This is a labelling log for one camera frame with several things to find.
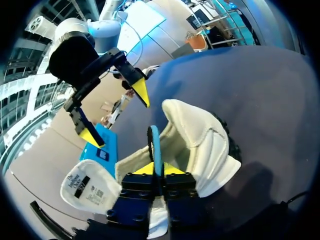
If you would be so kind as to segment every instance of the white shoe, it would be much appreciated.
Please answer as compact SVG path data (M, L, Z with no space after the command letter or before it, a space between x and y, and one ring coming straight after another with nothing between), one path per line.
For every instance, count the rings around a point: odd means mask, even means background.
M174 167L190 172L196 180L201 198L225 185L241 167L240 150L228 137L226 124L211 113L185 102L168 99L162 103L168 124L160 134L161 158ZM119 183L128 172L135 172L151 162L148 146L115 164ZM156 238L168 230L168 213L164 203L157 202L152 234Z
M121 189L122 186L102 165L87 159L80 161L65 177L60 196L76 209L106 215L107 210L112 209L116 203ZM157 197L152 204L148 239L167 232L168 216L162 208L164 204L163 197Z

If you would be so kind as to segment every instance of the blue plastic block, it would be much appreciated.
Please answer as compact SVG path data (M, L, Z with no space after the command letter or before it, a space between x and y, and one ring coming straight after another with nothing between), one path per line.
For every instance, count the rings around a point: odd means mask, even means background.
M104 147L98 148L87 142L79 160L94 160L102 165L115 178L115 164L118 160L117 135L100 123L96 125L95 129L102 137L105 143Z

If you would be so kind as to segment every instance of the blue table surface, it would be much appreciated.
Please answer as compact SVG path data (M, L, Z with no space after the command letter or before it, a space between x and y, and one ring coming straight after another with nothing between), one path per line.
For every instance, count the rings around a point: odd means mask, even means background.
M228 123L243 158L231 181L204 199L226 229L310 187L320 152L320 106L308 58L267 46L219 48L164 63L147 88L151 107L134 97L112 127L118 159L147 145L148 126L164 129L165 99L215 112Z

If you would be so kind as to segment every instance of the window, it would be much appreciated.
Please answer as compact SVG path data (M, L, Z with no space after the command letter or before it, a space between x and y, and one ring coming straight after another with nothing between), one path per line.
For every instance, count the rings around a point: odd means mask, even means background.
M7 124L7 119L4 118L2 119L2 129L3 131L6 130L8 128L8 124Z
M19 99L23 98L25 95L25 90L20 91L18 95L19 95Z
M2 107L8 105L8 98L6 97L5 99L2 100Z
M19 120L20 118L21 118L21 111L20 109L18 109L16 112L16 119Z
M18 67L18 68L15 69L16 73L23 73L24 71L25 71L24 67Z
M12 116L11 118L9 118L9 126L12 126L13 124L15 124L16 122L16 116Z
M10 74L13 74L14 73L14 70L13 69L9 69L6 71L6 75L10 75Z
M12 103L12 102L14 102L15 100L17 100L17 98L18 98L18 94L17 94L17 93L12 94L12 95L10 96L10 103Z

